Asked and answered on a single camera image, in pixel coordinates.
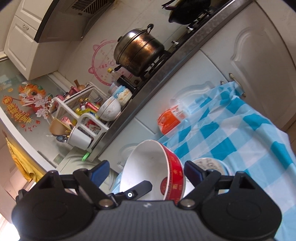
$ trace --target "green object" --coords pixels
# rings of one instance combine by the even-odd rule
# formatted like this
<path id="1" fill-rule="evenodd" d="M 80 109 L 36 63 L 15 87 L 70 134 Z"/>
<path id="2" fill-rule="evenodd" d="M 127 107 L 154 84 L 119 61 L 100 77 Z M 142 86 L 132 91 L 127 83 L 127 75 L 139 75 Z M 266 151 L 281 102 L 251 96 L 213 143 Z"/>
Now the green object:
<path id="1" fill-rule="evenodd" d="M 87 152 L 87 153 L 83 156 L 83 158 L 82 158 L 81 161 L 85 161 L 85 160 L 89 157 L 89 155 L 90 155 L 90 152 Z"/>

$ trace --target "bright light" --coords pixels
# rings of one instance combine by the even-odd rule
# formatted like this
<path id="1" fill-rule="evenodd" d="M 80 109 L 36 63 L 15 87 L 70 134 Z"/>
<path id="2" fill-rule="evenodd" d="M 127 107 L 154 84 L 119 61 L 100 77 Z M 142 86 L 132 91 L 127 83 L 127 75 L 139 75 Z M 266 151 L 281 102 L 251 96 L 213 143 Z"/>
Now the bright light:
<path id="1" fill-rule="evenodd" d="M 20 236 L 13 224 L 7 223 L 0 232 L 0 241 L 18 241 Z"/>

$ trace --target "stainless steel pot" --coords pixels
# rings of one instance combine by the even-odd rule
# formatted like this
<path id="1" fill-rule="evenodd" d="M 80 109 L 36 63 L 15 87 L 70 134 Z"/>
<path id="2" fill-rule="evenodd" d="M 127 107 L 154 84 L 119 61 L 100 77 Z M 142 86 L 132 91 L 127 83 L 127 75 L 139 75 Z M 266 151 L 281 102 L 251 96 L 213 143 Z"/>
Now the stainless steel pot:
<path id="1" fill-rule="evenodd" d="M 117 64 L 126 68 L 135 76 L 140 76 L 157 57 L 162 55 L 164 46 L 156 40 L 150 31 L 154 25 L 151 23 L 147 29 L 135 28 L 118 39 L 114 50 L 114 59 Z"/>

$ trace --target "floor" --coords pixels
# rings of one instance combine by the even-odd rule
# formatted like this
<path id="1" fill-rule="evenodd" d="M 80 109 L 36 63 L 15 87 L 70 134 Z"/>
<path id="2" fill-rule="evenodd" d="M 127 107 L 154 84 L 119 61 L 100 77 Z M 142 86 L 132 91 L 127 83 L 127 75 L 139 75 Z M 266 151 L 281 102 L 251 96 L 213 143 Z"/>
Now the floor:
<path id="1" fill-rule="evenodd" d="M 296 154 L 296 122 L 290 126 L 286 133 L 289 135 L 292 150 Z"/>

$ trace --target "black frying pan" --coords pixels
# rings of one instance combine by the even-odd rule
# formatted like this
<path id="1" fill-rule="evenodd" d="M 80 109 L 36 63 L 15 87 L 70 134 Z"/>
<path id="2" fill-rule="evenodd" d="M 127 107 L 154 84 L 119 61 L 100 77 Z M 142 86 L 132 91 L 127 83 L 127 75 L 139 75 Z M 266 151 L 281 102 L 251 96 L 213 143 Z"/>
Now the black frying pan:
<path id="1" fill-rule="evenodd" d="M 211 0 L 179 0 L 175 6 L 170 6 L 171 0 L 163 4 L 163 8 L 171 10 L 168 21 L 170 23 L 175 22 L 179 24 L 190 24 L 209 6 Z"/>

